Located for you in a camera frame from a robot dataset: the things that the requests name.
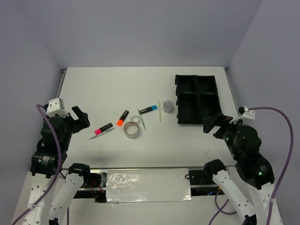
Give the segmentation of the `orange highlighter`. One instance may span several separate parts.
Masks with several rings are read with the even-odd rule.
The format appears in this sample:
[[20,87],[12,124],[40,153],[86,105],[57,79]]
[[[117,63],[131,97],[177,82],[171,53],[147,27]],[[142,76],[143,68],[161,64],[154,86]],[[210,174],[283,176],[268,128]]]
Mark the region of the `orange highlighter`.
[[129,114],[129,111],[128,110],[125,110],[123,112],[123,114],[121,115],[121,117],[119,118],[119,120],[117,121],[116,125],[121,127],[126,119],[126,117],[128,116]]

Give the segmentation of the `green thin pen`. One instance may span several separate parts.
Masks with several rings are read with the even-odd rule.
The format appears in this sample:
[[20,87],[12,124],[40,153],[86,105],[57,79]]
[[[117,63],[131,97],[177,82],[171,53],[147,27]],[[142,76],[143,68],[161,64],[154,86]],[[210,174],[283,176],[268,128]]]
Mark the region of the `green thin pen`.
[[144,128],[145,131],[147,131],[147,128],[146,128],[146,126],[145,126],[145,123],[144,123],[144,120],[143,120],[143,117],[142,117],[142,114],[141,114],[139,108],[137,108],[137,111],[138,111],[138,113],[139,113],[139,117],[140,117],[140,119],[141,119],[143,128]]

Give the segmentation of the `yellow thin pen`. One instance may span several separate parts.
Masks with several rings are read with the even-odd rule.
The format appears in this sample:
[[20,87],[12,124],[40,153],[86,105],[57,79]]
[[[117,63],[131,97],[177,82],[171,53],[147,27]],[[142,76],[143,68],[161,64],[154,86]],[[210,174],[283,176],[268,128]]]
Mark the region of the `yellow thin pen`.
[[161,105],[160,105],[160,100],[157,101],[157,108],[158,108],[159,122],[161,123],[162,117],[161,117]]

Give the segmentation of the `pink highlighter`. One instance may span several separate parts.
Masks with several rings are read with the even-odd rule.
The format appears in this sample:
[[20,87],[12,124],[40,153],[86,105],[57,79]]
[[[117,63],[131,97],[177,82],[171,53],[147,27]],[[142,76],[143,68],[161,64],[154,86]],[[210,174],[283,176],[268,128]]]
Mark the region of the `pink highlighter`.
[[113,127],[113,124],[112,123],[108,123],[100,128],[98,128],[97,130],[94,131],[95,135],[99,135],[101,133],[103,133],[104,131],[110,129]]

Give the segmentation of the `blue highlighter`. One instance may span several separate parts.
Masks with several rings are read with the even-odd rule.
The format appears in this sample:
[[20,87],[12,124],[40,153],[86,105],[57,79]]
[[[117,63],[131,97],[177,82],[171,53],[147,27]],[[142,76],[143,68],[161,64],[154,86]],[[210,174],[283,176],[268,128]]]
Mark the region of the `blue highlighter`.
[[147,107],[145,109],[140,110],[139,113],[140,114],[145,114],[145,113],[157,110],[157,109],[158,109],[158,107],[156,105],[153,105],[153,106],[150,106],[150,107]]

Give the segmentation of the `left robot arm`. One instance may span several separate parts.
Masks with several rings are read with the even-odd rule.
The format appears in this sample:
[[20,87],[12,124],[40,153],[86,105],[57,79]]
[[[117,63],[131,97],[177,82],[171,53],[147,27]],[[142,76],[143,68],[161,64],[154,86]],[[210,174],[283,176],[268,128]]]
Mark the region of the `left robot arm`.
[[31,158],[28,206],[12,223],[15,225],[22,220],[24,225],[61,225],[63,219],[69,217],[69,206],[78,189],[92,181],[90,167],[74,163],[69,167],[60,191],[53,195],[72,135],[88,128],[90,122],[87,113],[78,106],[72,107],[78,117],[73,119],[57,100],[36,107],[44,123],[42,138]]

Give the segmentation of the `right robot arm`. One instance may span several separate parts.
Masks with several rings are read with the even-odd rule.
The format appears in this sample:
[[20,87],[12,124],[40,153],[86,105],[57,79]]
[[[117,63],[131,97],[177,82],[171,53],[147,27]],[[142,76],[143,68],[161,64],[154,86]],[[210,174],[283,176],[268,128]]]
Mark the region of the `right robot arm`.
[[216,183],[221,188],[242,224],[281,225],[283,220],[277,202],[272,196],[275,177],[271,164],[259,152],[262,141],[257,131],[246,125],[246,122],[254,118],[255,112],[248,108],[244,108],[244,113],[237,118],[225,116],[221,112],[213,117],[203,118],[204,133],[209,133],[215,126],[219,127],[213,136],[226,143],[251,200],[241,192],[219,159],[205,164],[204,179],[208,183]]

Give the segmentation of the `small clear tape roll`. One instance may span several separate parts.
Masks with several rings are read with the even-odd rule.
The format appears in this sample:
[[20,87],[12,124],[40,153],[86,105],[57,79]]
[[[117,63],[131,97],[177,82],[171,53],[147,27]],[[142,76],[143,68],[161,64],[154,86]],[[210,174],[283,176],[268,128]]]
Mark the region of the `small clear tape roll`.
[[131,117],[131,122],[134,122],[134,123],[136,123],[136,124],[140,124],[141,118],[140,118],[138,115],[133,115],[133,116]]

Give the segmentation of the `clear round pin jar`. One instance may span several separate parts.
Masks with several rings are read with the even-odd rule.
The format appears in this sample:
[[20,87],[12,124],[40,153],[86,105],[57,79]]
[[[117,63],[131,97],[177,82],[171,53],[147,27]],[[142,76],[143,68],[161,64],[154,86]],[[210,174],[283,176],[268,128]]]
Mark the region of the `clear round pin jar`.
[[163,103],[163,110],[164,110],[164,112],[166,112],[166,113],[172,113],[173,109],[174,109],[174,104],[173,104],[173,102],[171,100],[166,100]]

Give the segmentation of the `grey thin pen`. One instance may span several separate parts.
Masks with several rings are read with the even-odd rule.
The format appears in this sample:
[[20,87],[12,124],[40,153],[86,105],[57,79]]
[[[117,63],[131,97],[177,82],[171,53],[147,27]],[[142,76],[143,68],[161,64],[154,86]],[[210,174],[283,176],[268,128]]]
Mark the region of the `grey thin pen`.
[[97,137],[100,137],[100,136],[102,136],[102,135],[105,135],[105,134],[107,134],[107,133],[113,131],[114,129],[115,129],[114,127],[113,127],[113,128],[110,128],[110,129],[108,129],[108,130],[106,130],[106,131],[104,131],[104,132],[102,132],[102,133],[100,133],[100,134],[98,134],[98,135],[95,135],[95,136],[89,138],[89,140],[93,140],[93,139],[95,139],[95,138],[97,138]]

